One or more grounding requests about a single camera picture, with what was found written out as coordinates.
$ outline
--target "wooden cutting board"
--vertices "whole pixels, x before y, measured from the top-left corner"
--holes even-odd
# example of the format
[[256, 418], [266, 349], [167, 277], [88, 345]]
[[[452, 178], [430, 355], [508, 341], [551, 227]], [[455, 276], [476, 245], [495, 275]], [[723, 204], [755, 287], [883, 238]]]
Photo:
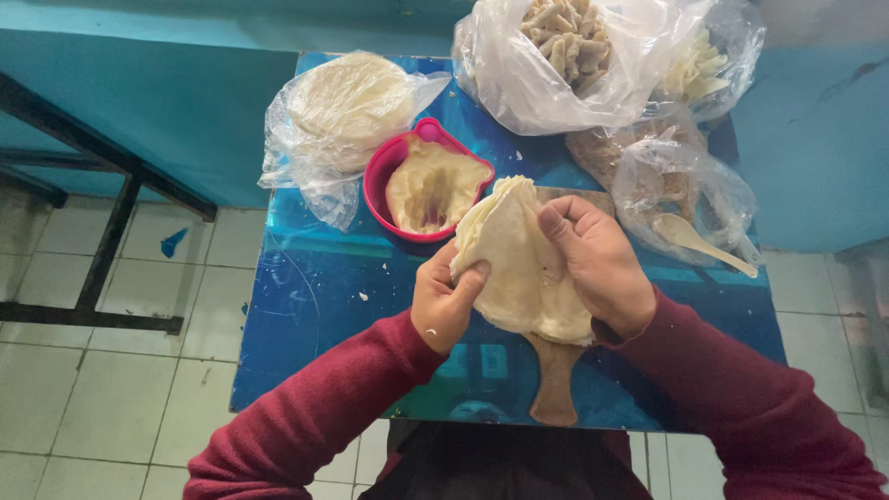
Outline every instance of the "wooden cutting board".
[[[541, 203], [546, 203], [550, 199], [576, 195], [614, 217], [614, 202], [608, 193], [535, 187], [537, 188], [537, 199]], [[555, 343], [534, 332], [527, 332], [522, 336], [531, 343], [537, 352], [537, 360], [541, 364], [541, 385], [528, 415], [537, 422], [547, 425], [576, 424], [577, 411], [574, 410], [574, 402], [571, 399], [571, 372], [574, 369], [574, 364], [587, 348], [569, 343]]]

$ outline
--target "white tile floor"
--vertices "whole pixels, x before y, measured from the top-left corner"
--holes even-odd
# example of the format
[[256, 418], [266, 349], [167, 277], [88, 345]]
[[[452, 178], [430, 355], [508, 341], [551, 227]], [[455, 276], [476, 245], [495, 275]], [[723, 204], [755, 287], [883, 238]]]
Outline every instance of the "white tile floor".
[[[0, 300], [74, 304], [110, 214], [73, 197], [48, 210], [0, 201]], [[0, 496], [4, 500], [179, 498], [184, 466], [228, 422], [245, 302], [265, 212], [222, 209], [206, 224], [175, 206], [139, 204], [100, 309], [183, 315], [181, 338], [111, 328], [0, 326]], [[188, 229], [172, 259], [160, 240]], [[860, 301], [829, 255], [766, 252], [789, 363], [889, 472], [889, 410], [869, 395], [876, 359]], [[309, 487], [350, 500], [385, 461], [379, 420]], [[724, 479], [700, 436], [630, 433], [633, 469], [657, 500], [719, 498]]]

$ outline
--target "pink bowl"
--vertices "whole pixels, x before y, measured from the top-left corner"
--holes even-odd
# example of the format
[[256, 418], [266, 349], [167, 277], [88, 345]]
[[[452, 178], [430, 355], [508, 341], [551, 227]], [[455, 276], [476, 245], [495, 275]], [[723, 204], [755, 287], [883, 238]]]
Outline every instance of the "pink bowl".
[[445, 132], [438, 120], [434, 118], [423, 118], [417, 122], [417, 126], [413, 130], [393, 137], [373, 154], [370, 163], [367, 164], [367, 169], [364, 170], [364, 200], [367, 202], [367, 206], [370, 207], [371, 214], [384, 228], [400, 238], [413, 243], [435, 243], [449, 238], [457, 230], [457, 224], [432, 234], [416, 234], [402, 231], [392, 223], [392, 214], [389, 213], [388, 204], [386, 203], [386, 186], [388, 185], [389, 177], [407, 158], [407, 143], [404, 141], [404, 138], [408, 135], [416, 135], [425, 142], [437, 142], [451, 151], [473, 157], [476, 161], [487, 165], [491, 169], [491, 176], [478, 185], [476, 201], [472, 202], [473, 205], [478, 203], [478, 200], [482, 197], [482, 192], [494, 182], [494, 167], [491, 165], [491, 162], [477, 157], [466, 146], [463, 146], [449, 133]]

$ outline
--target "blue table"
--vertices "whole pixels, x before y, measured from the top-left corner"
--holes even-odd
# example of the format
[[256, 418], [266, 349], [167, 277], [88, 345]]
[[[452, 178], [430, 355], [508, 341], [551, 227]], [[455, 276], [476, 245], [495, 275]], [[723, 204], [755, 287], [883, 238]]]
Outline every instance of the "blue table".
[[[305, 53], [297, 73], [334, 57]], [[390, 59], [409, 73], [451, 70], [445, 59]], [[438, 119], [445, 130], [491, 161], [498, 178], [521, 173], [543, 186], [602, 190], [573, 162], [563, 137], [510, 133], [453, 81], [420, 115], [425, 116]], [[710, 143], [714, 155], [729, 165], [737, 163], [731, 120], [711, 133]], [[348, 234], [342, 234], [319, 222], [298, 190], [274, 192], [244, 327], [233, 410], [244, 409], [374, 320], [410, 306], [414, 273], [425, 258], [404, 252], [387, 235], [363, 200]], [[755, 228], [749, 236], [757, 242]], [[750, 279], [726, 268], [693, 268], [635, 247], [646, 275], [667, 296], [693, 306], [704, 319], [767, 358], [786, 363], [765, 270]], [[414, 389], [384, 416], [536, 424], [528, 409], [538, 383], [531, 345], [473, 311], [469, 330], [431, 383]], [[572, 395], [581, 427], [681, 430], [668, 399], [606, 349], [583, 355], [573, 372]]]

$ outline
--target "plastic bag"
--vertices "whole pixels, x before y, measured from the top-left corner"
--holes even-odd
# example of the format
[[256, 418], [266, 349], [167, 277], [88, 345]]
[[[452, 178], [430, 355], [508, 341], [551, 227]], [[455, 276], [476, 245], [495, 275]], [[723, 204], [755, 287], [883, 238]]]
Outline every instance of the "plastic bag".
[[[753, 83], [753, 70], [764, 40], [765, 24], [756, 6], [747, 0], [719, 0], [707, 13], [698, 32], [683, 44], [686, 49], [678, 65], [668, 72], [668, 77], [655, 93], [665, 100], [680, 100], [685, 94], [698, 123], [719, 118], [734, 108]], [[710, 54], [700, 52], [710, 46], [718, 52], [718, 55], [712, 54], [712, 59], [707, 57]], [[686, 78], [677, 77], [682, 73]], [[697, 77], [689, 82], [689, 77], [694, 76]], [[707, 90], [702, 89], [709, 86], [702, 83], [705, 80], [714, 85], [711, 88], [718, 90], [705, 93]], [[695, 88], [687, 92], [688, 85], [695, 85]]]
[[715, 0], [592, 0], [611, 41], [607, 74], [581, 97], [519, 31], [533, 0], [477, 0], [454, 27], [460, 87], [513, 133], [630, 125]]
[[667, 131], [674, 141], [707, 150], [707, 139], [698, 130], [688, 107], [677, 102], [649, 102], [642, 117], [629, 126], [597, 126], [566, 133], [565, 146], [580, 168], [611, 191], [623, 149], [643, 139], [657, 139]]
[[753, 191], [741, 177], [706, 151], [672, 140], [669, 132], [623, 150], [612, 188], [621, 224], [649, 248], [693, 265], [716, 261], [670, 243], [652, 228], [658, 214], [689, 221], [712, 246], [731, 252], [757, 210]]
[[450, 81], [445, 72], [408, 75], [369, 52], [352, 52], [296, 76], [266, 110], [258, 184], [299, 188], [312, 214], [346, 232], [373, 153], [408, 131]]

